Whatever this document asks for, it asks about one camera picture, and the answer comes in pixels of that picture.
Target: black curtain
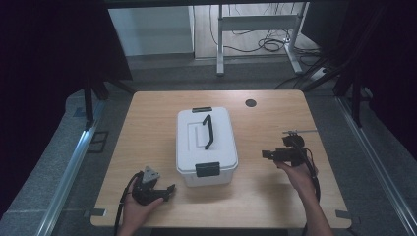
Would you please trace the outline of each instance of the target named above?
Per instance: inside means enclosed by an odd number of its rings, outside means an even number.
[[[353,50],[365,23],[382,3],[387,10],[357,65],[362,86],[373,94],[371,108],[417,159],[417,2],[350,1],[339,39],[339,44],[347,46],[339,58],[345,59]]]
[[[132,77],[101,1],[2,1],[0,18],[4,213],[49,144],[67,97],[86,80]]]

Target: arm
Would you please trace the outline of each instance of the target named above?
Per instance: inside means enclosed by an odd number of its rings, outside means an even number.
[[[129,186],[129,193],[132,193],[136,179]],[[142,206],[135,201],[132,194],[128,194],[123,207],[123,223],[117,233],[118,236],[133,236],[135,232],[144,225],[149,214],[163,203],[163,198],[157,199],[147,206]]]
[[[291,167],[280,161],[276,161],[275,165],[285,171],[292,186],[298,192],[304,211],[306,211],[308,235],[333,235],[328,220],[316,198],[316,190],[307,165],[304,163],[297,167]]]

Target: hand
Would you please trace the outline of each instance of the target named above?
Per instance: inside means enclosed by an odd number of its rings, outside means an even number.
[[[123,223],[118,235],[133,235],[142,225],[144,225],[149,214],[163,203],[163,198],[157,199],[147,206],[142,206],[132,197],[132,190],[137,178],[129,186],[129,194],[126,195],[123,207]]]
[[[310,162],[312,163],[316,173],[318,173],[318,170],[313,161]],[[288,175],[291,185],[295,190],[297,190],[300,198],[315,198],[316,190],[306,163],[295,167],[289,166],[288,164],[281,161],[274,161],[273,163],[275,163],[276,167],[285,171],[285,173]]]

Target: container lid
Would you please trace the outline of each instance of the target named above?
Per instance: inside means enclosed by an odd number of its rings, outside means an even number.
[[[196,172],[199,166],[219,163],[220,170],[234,169],[238,156],[228,111],[224,107],[183,110],[177,120],[177,169]]]

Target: wooden table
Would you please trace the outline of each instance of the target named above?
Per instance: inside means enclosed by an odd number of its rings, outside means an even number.
[[[255,107],[245,104],[257,102]],[[222,106],[230,113],[239,166],[227,185],[188,188],[176,169],[176,122],[181,110]],[[130,178],[148,165],[159,172],[155,188],[176,185],[168,203],[160,206],[146,227],[302,228],[301,201],[286,174],[262,150],[285,148],[288,130],[316,129],[304,94],[298,90],[140,91],[132,100],[92,216],[96,226],[114,224],[118,203]],[[322,188],[321,205],[332,228],[347,228],[349,219],[317,132],[300,134],[314,155]]]

